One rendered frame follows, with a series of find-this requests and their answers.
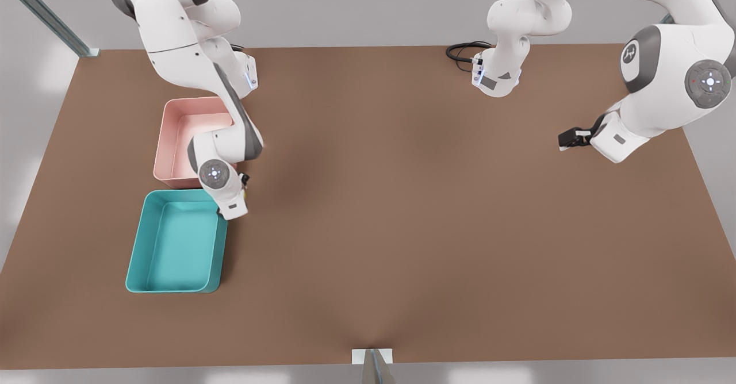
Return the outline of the pink plastic tray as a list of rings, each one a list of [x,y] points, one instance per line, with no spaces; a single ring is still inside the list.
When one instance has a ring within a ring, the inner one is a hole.
[[[164,106],[153,175],[171,189],[200,189],[187,158],[194,135],[232,125],[231,115],[216,97],[171,99]]]

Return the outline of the teal plastic tray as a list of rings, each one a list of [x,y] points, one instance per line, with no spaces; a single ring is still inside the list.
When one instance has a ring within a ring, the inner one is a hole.
[[[155,190],[140,211],[125,287],[131,293],[212,293],[228,222],[203,189]]]

